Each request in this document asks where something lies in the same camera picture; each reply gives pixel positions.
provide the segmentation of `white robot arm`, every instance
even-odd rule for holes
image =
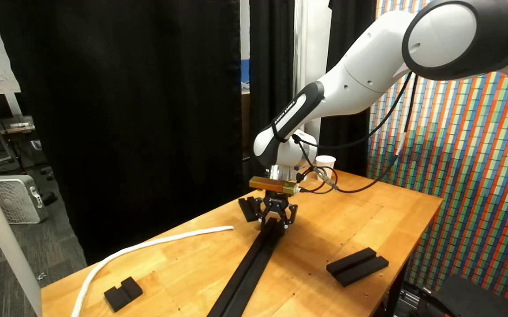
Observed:
[[[254,156],[266,168],[298,166],[303,156],[291,136],[312,142],[298,133],[303,124],[362,113],[409,71],[429,80],[508,75],[508,0],[434,0],[416,17],[377,18],[330,73],[258,135]]]

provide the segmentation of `black curtain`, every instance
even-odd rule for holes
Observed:
[[[293,101],[293,39],[295,0],[250,0],[250,136]]]
[[[326,69],[337,66],[349,46],[376,20],[376,0],[330,0],[332,25]],[[321,138],[323,147],[337,147],[353,143],[369,133],[370,112],[355,117],[323,119]],[[323,154],[337,157],[342,171],[367,177],[367,143],[353,149],[323,150]]]
[[[88,261],[240,194],[238,0],[0,0]]]

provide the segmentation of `multicolored backdrop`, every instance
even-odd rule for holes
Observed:
[[[388,11],[416,13],[427,0],[377,0]],[[395,85],[374,108],[370,127],[399,94]],[[369,177],[388,164],[400,142],[411,90],[370,142]],[[406,147],[388,184],[445,200],[423,235],[407,281],[432,291],[448,275],[508,300],[508,78],[499,73],[460,82],[418,82]]]

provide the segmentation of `wooden table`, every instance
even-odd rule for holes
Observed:
[[[342,189],[370,180],[339,173]],[[243,316],[370,316],[402,272],[422,233],[441,207],[439,198],[376,184],[360,194],[298,194],[296,223],[273,253]],[[206,316],[259,233],[236,201],[222,205],[159,237],[235,226],[233,231],[187,238],[127,254],[92,282],[81,316],[113,316],[104,291],[132,277],[143,289],[115,316]],[[370,247],[390,267],[342,288],[326,265]],[[42,289],[42,312],[69,316],[81,270]]]

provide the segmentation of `white cable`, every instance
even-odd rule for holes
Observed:
[[[210,230],[199,230],[199,231],[182,233],[182,235],[176,235],[176,237],[164,237],[164,238],[152,240],[152,242],[145,242],[145,244],[139,244],[139,245],[134,245],[134,247],[129,247],[129,249],[122,249],[122,251],[118,251],[116,254],[111,254],[109,258],[106,258],[106,260],[102,260],[101,263],[97,263],[97,265],[94,267],[94,270],[88,274],[88,277],[83,281],[81,289],[79,289],[79,295],[78,295],[78,298],[76,298],[76,305],[74,305],[74,309],[72,309],[72,317],[79,317],[85,295],[88,293],[94,277],[95,277],[108,263],[111,263],[113,260],[116,260],[116,258],[120,258],[120,256],[125,256],[125,254],[131,254],[131,253],[139,251],[139,249],[148,249],[148,247],[161,245],[161,244],[169,244],[169,242],[185,240],[185,238],[201,237],[201,235],[233,231],[233,230],[235,230],[233,226],[219,226],[219,228],[210,228]]]

